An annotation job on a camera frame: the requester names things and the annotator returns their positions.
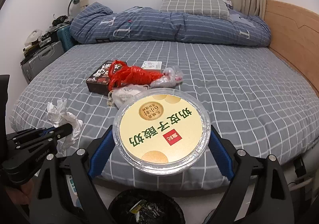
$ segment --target red logo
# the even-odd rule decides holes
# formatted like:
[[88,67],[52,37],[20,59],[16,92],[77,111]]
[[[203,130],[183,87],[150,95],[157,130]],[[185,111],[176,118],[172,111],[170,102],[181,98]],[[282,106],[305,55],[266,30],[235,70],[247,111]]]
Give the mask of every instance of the red logo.
[[175,144],[177,141],[181,140],[181,136],[177,133],[176,130],[172,129],[168,133],[165,133],[163,137],[169,143],[169,145]]
[[106,77],[98,78],[98,83],[106,81]]

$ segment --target person's hand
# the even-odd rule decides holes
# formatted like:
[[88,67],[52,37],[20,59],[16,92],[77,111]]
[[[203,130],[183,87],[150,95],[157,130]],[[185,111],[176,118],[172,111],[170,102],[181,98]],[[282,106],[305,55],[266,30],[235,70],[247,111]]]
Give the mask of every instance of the person's hand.
[[5,187],[5,190],[14,204],[25,205],[30,204],[33,187],[34,184],[31,179],[26,184],[21,185],[21,190],[8,186]]

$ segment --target white face mask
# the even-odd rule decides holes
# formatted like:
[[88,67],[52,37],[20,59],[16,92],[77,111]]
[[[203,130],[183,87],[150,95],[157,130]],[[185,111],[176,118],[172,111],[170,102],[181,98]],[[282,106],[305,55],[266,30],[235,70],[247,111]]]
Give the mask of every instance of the white face mask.
[[129,84],[121,88],[115,88],[108,94],[108,105],[113,103],[120,108],[127,100],[148,89],[148,85]]

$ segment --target wooden headboard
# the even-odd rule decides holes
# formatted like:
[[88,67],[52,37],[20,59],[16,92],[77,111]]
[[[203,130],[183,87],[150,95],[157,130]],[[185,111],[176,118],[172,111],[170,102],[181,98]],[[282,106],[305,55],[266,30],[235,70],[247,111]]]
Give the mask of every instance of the wooden headboard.
[[319,15],[267,0],[265,21],[272,33],[270,50],[299,71],[319,96]]

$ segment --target blue plaid comforter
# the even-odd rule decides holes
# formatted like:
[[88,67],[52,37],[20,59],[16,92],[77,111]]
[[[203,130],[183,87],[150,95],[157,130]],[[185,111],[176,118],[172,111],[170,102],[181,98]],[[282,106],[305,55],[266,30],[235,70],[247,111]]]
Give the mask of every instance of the blue plaid comforter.
[[93,3],[73,20],[70,33],[82,44],[109,41],[167,40],[203,44],[268,46],[271,33],[258,16],[230,10],[228,21],[186,13],[133,7],[122,13]]

